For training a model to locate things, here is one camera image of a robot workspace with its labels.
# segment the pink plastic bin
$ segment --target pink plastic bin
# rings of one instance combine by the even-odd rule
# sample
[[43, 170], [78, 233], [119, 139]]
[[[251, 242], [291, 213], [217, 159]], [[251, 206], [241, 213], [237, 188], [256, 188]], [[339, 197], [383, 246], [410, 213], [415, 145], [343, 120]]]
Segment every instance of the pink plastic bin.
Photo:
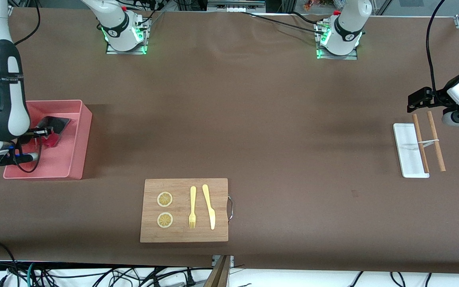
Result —
[[[60, 136], [56, 147], [42, 147], [40, 163], [31, 174], [24, 173], [14, 165], [7, 165], [5, 179], [22, 180], [76, 180], [82, 178], [84, 159], [88, 147], [91, 112], [82, 100], [27, 100], [31, 127], [35, 127], [44, 116], [69, 118], [71, 121]], [[37, 152], [32, 140], [22, 147], [24, 153]], [[35, 162], [20, 165], [31, 170]]]

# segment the metal mounting plate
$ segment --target metal mounting plate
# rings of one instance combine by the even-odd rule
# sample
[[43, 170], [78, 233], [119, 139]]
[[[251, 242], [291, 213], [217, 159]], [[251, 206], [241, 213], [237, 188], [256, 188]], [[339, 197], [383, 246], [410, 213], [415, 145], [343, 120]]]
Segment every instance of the metal mounting plate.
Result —
[[[315, 31], [324, 31], [324, 26], [319, 24], [313, 24]], [[316, 43], [316, 58], [317, 59], [332, 59], [332, 60], [357, 60], [357, 49], [353, 48], [352, 52], [348, 55], [339, 56], [334, 55], [324, 47], [321, 42], [323, 35], [315, 34], [315, 43]]]

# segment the lemon slice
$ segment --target lemon slice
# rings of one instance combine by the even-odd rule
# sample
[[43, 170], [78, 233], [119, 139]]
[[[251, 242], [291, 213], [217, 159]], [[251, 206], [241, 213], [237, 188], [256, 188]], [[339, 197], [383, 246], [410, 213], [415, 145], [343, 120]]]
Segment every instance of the lemon slice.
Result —
[[169, 212], [163, 212], [157, 218], [157, 224], [162, 228], [168, 228], [173, 223], [173, 216]]
[[157, 203], [162, 207], [169, 206], [171, 202], [173, 202], [173, 196], [167, 191], [164, 191], [157, 196]]

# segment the yellow plastic fork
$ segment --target yellow plastic fork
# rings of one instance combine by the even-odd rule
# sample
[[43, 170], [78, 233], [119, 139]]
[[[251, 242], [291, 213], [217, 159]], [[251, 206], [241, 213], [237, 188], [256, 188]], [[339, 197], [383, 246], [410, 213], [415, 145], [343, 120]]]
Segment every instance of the yellow plastic fork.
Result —
[[189, 215], [189, 227], [196, 228], [196, 214], [194, 214], [194, 206], [196, 205], [196, 187], [191, 187], [191, 214]]

